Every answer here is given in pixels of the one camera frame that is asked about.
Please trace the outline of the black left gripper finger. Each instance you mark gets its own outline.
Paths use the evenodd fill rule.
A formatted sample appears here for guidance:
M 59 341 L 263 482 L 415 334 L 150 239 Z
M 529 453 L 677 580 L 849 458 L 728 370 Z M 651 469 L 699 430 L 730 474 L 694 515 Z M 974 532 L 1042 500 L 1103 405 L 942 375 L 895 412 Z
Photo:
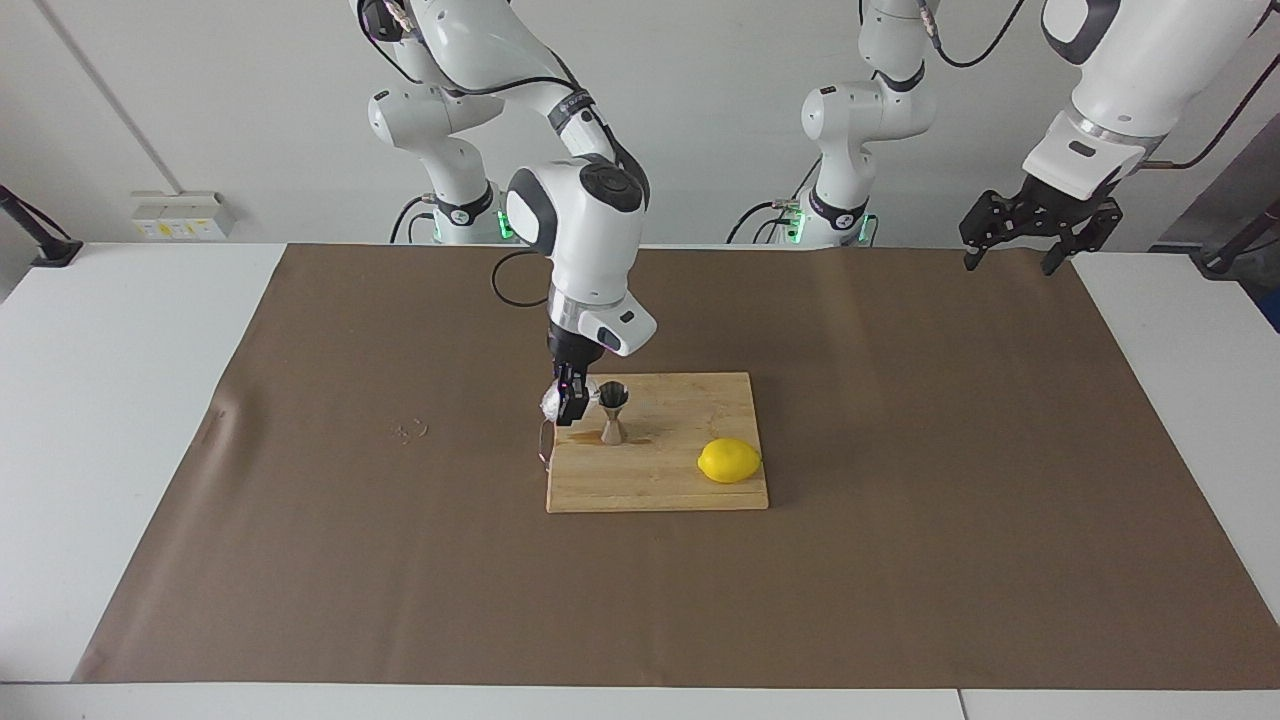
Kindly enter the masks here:
M 966 250 L 964 266 L 969 272 L 980 265 L 991 249 L 1016 238 L 1015 206 L 1011 199 L 996 191 L 986 191 L 960 220 L 957 228 Z
M 1041 261 L 1043 275 L 1052 275 L 1066 260 L 1082 252 L 1097 252 L 1124 218 L 1115 199 L 1105 199 L 1087 219 L 1078 222 L 1056 220 L 1051 229 L 1056 237 L 1053 246 Z

